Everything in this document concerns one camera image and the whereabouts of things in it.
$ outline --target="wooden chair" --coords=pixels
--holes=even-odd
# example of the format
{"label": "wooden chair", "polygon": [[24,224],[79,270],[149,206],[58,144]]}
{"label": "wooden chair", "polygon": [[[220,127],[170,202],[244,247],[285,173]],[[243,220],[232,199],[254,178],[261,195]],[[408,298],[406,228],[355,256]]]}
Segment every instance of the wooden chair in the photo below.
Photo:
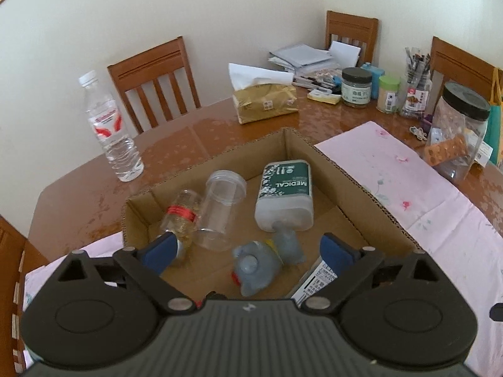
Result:
{"label": "wooden chair", "polygon": [[142,133],[143,129],[128,97],[126,96],[126,92],[131,89],[136,90],[143,109],[147,115],[148,121],[150,122],[150,126],[155,128],[158,126],[158,121],[152,112],[147,96],[141,86],[146,82],[153,82],[164,117],[166,120],[171,120],[173,119],[173,116],[169,110],[168,102],[164,97],[158,80],[160,76],[167,74],[169,76],[169,81],[173,89],[178,109],[180,109],[180,113],[187,113],[187,107],[184,99],[182,98],[180,87],[176,77],[174,76],[174,71],[180,68],[185,68],[194,104],[196,105],[196,108],[200,108],[201,103],[199,102],[196,85],[194,83],[194,78],[192,77],[189,58],[187,57],[187,52],[185,51],[184,39],[181,36],[176,40],[166,42],[165,44],[156,46],[155,48],[108,67],[108,72],[114,81],[115,87],[119,91],[119,95],[124,102],[127,113],[134,123],[138,133]]}
{"label": "wooden chair", "polygon": [[332,41],[345,42],[342,39],[348,38],[349,41],[345,42],[346,44],[359,46],[362,49],[358,66],[365,62],[372,62],[378,27],[379,20],[377,18],[327,11],[325,49],[330,48]]}
{"label": "wooden chair", "polygon": [[444,84],[449,80],[473,89],[487,100],[490,99],[493,65],[461,50],[457,46],[442,41],[436,36],[433,37],[432,41],[431,57],[432,77],[433,71],[444,75],[434,104],[438,102]]}
{"label": "wooden chair", "polygon": [[23,265],[29,248],[33,270],[47,264],[47,259],[0,216],[0,375],[14,377],[24,368],[23,343],[19,339],[19,315],[23,307]]}

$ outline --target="glossy brown tabletop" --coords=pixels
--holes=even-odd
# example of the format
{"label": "glossy brown tabletop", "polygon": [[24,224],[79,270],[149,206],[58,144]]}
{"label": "glossy brown tabletop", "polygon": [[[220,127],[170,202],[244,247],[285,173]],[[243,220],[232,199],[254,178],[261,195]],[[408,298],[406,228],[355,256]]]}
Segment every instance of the glossy brown tabletop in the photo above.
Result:
{"label": "glossy brown tabletop", "polygon": [[[121,208],[131,195],[235,146],[281,127],[298,129],[316,144],[373,120],[409,147],[423,146],[408,129],[418,126],[396,114],[379,112],[372,102],[366,109],[335,106],[306,98],[298,88],[299,112],[240,125],[231,99],[202,107],[161,124],[135,139],[145,170],[122,183],[105,156],[99,156],[42,191],[35,209],[29,240],[49,260],[80,248],[120,228]],[[502,233],[503,175],[494,165],[472,167],[459,189]]]}

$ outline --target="metal screw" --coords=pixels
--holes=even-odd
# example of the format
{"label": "metal screw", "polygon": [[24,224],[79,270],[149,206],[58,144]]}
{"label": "metal screw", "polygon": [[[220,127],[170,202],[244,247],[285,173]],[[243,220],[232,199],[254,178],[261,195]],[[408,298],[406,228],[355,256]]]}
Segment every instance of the metal screw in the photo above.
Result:
{"label": "metal screw", "polygon": [[182,312],[192,307],[192,301],[187,298],[173,298],[168,302],[168,308]]}
{"label": "metal screw", "polygon": [[306,306],[314,310],[324,310],[330,306],[330,301],[321,296],[313,296],[306,301]]}

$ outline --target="white plastic bottle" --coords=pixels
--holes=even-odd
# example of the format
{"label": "white plastic bottle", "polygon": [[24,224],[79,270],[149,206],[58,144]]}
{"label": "white plastic bottle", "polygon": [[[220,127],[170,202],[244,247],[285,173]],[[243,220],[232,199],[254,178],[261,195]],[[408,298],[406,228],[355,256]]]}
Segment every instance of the white plastic bottle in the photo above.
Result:
{"label": "white plastic bottle", "polygon": [[313,226],[311,166],[305,160],[269,163],[255,205],[255,221],[263,231],[273,232],[280,222],[294,231]]}
{"label": "white plastic bottle", "polygon": [[99,84],[96,71],[81,76],[79,83],[86,91],[87,118],[112,169],[121,181],[135,179],[143,162],[112,94]]}

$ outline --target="jar with black lid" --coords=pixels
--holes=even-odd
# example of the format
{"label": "jar with black lid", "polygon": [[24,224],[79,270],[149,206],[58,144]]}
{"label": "jar with black lid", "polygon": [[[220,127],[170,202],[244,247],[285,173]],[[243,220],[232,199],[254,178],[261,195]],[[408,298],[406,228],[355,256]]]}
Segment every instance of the jar with black lid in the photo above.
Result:
{"label": "jar with black lid", "polygon": [[362,68],[345,68],[342,79],[343,102],[351,107],[366,107],[372,92],[372,73]]}
{"label": "jar with black lid", "polygon": [[424,160],[454,184],[461,182],[484,140],[489,111],[481,95],[447,82],[434,111]]}

